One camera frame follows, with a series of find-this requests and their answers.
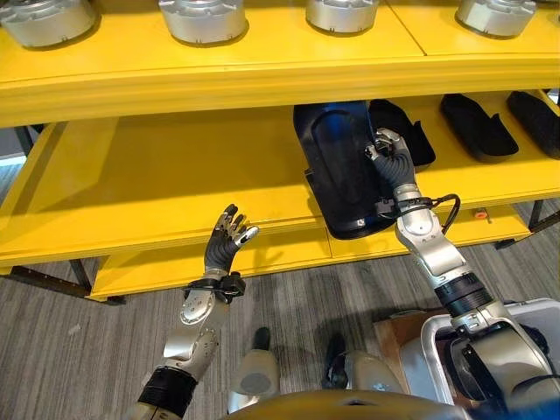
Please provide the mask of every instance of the black foam insert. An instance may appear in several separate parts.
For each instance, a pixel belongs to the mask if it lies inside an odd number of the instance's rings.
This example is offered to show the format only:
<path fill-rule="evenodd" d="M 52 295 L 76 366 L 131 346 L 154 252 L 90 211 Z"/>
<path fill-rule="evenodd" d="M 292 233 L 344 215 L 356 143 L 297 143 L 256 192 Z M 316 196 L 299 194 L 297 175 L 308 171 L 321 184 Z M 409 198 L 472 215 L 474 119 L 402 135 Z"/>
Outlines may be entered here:
<path fill-rule="evenodd" d="M 560 116 L 539 98 L 514 91 L 507 106 L 542 151 L 560 159 Z"/>
<path fill-rule="evenodd" d="M 519 150 L 498 114 L 489 117 L 462 94 L 446 94 L 441 111 L 471 155 L 481 162 L 499 162 Z"/>

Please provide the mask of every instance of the metallic robot arm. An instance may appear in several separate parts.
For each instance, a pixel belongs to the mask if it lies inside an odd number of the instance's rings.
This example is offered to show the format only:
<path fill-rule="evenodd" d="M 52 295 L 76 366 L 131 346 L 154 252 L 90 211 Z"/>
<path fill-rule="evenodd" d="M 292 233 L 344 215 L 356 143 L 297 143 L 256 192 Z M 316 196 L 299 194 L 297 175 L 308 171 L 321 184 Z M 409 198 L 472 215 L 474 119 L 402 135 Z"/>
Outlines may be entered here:
<path fill-rule="evenodd" d="M 236 212 L 230 205 L 218 219 L 206 246 L 204 276 L 186 287 L 181 326 L 165 343 L 164 358 L 125 419 L 173 420 L 185 414 L 218 347 L 229 304 L 245 291 L 239 273 L 228 273 L 235 253 L 256 236 L 258 227 L 246 228 L 242 215 L 234 220 Z"/>
<path fill-rule="evenodd" d="M 392 157 L 376 146 L 390 144 Z M 487 394 L 507 409 L 560 396 L 560 381 L 543 352 L 511 317 L 500 300 L 492 298 L 465 258 L 445 238 L 438 217 L 423 202 L 414 165 L 404 139 L 389 129 L 376 132 L 366 154 L 393 188 L 399 216 L 396 235 L 422 268 L 456 331 L 469 339 L 464 356 L 487 387 Z"/>

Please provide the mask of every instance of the yellow shelving unit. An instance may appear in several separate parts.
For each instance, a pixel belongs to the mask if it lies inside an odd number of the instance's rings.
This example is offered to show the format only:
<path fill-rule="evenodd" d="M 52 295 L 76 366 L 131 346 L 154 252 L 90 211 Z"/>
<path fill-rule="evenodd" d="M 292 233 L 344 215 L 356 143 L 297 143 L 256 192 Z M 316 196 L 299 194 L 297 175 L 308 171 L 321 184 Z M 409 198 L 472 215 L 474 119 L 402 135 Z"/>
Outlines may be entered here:
<path fill-rule="evenodd" d="M 555 12 L 497 41 L 452 20 L 458 1 L 381 2 L 355 36 L 317 31 L 305 0 L 246 0 L 249 30 L 206 47 L 173 39 L 154 0 L 97 0 L 88 38 L 31 51 L 0 28 L 0 127 L 107 116 L 549 88 L 560 77 Z"/>
<path fill-rule="evenodd" d="M 510 115 L 508 93 L 471 97 L 500 113 L 519 152 L 482 164 L 439 113 L 441 96 L 397 98 L 412 121 L 422 121 L 437 155 L 417 175 L 422 192 L 457 193 L 463 209 L 560 195 L 560 161 Z M 205 243 L 231 202 L 262 236 L 322 228 L 291 112 L 248 108 L 50 125 L 0 208 L 0 266 Z"/>
<path fill-rule="evenodd" d="M 529 234 L 510 206 L 489 209 L 490 222 L 475 219 L 465 210 L 448 233 L 458 246 L 521 239 Z M 114 254 L 101 264 L 90 298 L 185 286 L 198 280 L 203 270 L 205 244 L 144 252 Z M 325 228 L 257 236 L 235 258 L 232 270 L 245 277 L 318 265 L 405 254 L 394 227 L 353 241 L 338 241 Z"/>

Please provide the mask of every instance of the metal part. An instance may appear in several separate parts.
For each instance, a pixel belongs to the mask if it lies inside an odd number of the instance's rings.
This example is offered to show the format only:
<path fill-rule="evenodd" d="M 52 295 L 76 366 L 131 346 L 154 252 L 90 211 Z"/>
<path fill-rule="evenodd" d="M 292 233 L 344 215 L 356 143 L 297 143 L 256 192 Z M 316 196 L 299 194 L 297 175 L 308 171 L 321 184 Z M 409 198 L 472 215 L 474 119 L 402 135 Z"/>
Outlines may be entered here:
<path fill-rule="evenodd" d="M 490 329 L 498 324 L 506 324 L 507 327 L 497 331 Z M 522 401 L 517 395 L 512 396 L 512 391 L 518 383 L 553 372 L 546 356 L 513 319 L 502 302 L 494 300 L 453 318 L 451 325 L 459 333 L 477 336 L 471 346 L 500 387 L 509 408 L 521 407 L 524 403 L 536 403 L 535 398 L 539 398 L 540 395 L 560 396 L 558 381 L 547 381 L 536 394 L 525 393 Z"/>
<path fill-rule="evenodd" d="M 455 18 L 464 26 L 495 38 L 512 38 L 522 33 L 536 12 L 527 0 L 463 0 Z"/>
<path fill-rule="evenodd" d="M 9 0 L 0 24 L 22 46 L 54 46 L 94 26 L 97 13 L 88 0 Z"/>
<path fill-rule="evenodd" d="M 19 141 L 19 145 L 21 146 L 22 151 L 24 151 L 24 154 L 26 156 L 29 156 L 33 148 L 33 139 L 32 135 L 29 132 L 29 127 L 14 127 L 14 131 L 16 132 L 16 137 Z"/>
<path fill-rule="evenodd" d="M 75 298 L 85 298 L 89 296 L 89 293 L 91 292 L 91 289 L 87 289 L 79 284 L 68 282 L 67 280 L 49 276 L 48 274 L 40 273 L 34 269 L 28 269 L 21 266 L 12 267 L 10 274 L 3 277 L 16 282 L 40 287 L 41 289 L 57 291 L 58 293 L 74 296 Z M 108 297 L 107 301 L 100 303 L 105 305 L 123 305 L 125 300 L 124 297 Z"/>
<path fill-rule="evenodd" d="M 416 185 L 401 185 L 394 191 L 397 201 L 421 197 Z M 418 207 L 410 205 L 402 212 Z M 432 288 L 471 272 L 465 258 L 441 231 L 439 219 L 430 209 L 406 213 L 396 221 L 396 237 L 417 259 Z"/>
<path fill-rule="evenodd" d="M 159 366 L 184 370 L 200 381 L 214 357 L 228 309 L 212 290 L 190 291 L 180 313 L 183 325 L 165 343 L 164 360 Z"/>
<path fill-rule="evenodd" d="M 542 199 L 536 199 L 535 204 L 533 205 L 531 218 L 528 221 L 528 230 L 531 231 L 531 234 L 536 234 L 538 232 L 541 232 L 546 228 L 556 225 L 560 221 L 560 211 L 554 212 L 553 214 L 548 215 L 544 219 L 541 219 L 543 202 L 544 200 Z M 523 239 L 527 239 L 527 238 L 530 238 L 530 236 L 526 236 L 525 238 L 522 238 L 519 241 L 523 241 Z M 512 246 L 513 244 L 519 241 L 516 241 L 514 239 L 505 239 L 503 241 L 496 242 L 494 246 L 496 249 L 504 249 Z"/>
<path fill-rule="evenodd" d="M 374 25 L 379 0 L 308 0 L 305 18 L 329 32 L 360 32 Z"/>
<path fill-rule="evenodd" d="M 345 354 L 346 389 L 402 393 L 403 388 L 387 364 L 359 350 Z"/>
<path fill-rule="evenodd" d="M 247 29 L 242 0 L 159 0 L 171 35 L 194 44 L 227 41 Z"/>
<path fill-rule="evenodd" d="M 243 358 L 229 393 L 227 411 L 231 414 L 249 405 L 277 396 L 280 371 L 274 354 L 253 349 Z"/>
<path fill-rule="evenodd" d="M 483 361 L 509 410 L 534 406 L 560 396 L 560 381 L 557 378 L 540 381 L 522 394 L 514 392 L 515 387 L 522 382 L 552 374 L 541 351 L 535 343 L 527 342 L 528 337 L 521 336 L 520 330 L 512 326 L 490 332 L 472 341 L 472 350 L 466 350 L 476 352 Z"/>

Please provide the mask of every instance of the black cable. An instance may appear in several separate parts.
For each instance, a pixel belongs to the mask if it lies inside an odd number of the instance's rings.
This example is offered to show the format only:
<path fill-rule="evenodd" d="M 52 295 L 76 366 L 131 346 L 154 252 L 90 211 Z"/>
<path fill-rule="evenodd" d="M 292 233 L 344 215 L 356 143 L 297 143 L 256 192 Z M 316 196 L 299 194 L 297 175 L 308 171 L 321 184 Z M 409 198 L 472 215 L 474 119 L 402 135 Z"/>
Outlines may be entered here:
<path fill-rule="evenodd" d="M 441 231 L 445 235 L 449 230 L 449 228 L 451 227 L 451 225 L 453 224 L 453 222 L 455 221 L 455 218 L 457 218 L 457 214 L 459 214 L 459 209 L 461 208 L 461 198 L 457 194 L 453 194 L 453 193 L 447 194 L 443 197 L 439 197 L 438 199 L 431 199 L 430 197 L 418 197 L 417 199 L 404 199 L 402 201 L 399 201 L 397 205 L 398 206 L 419 205 L 419 206 L 409 208 L 404 212 L 397 211 L 395 213 L 379 213 L 379 215 L 385 219 L 397 219 L 399 217 L 404 216 L 405 214 L 412 213 L 418 210 L 431 210 L 432 208 L 439 206 L 441 203 L 450 200 L 455 200 L 455 204 L 453 204 L 453 207 L 449 212 L 449 216 L 447 216 L 447 220 L 441 227 Z"/>

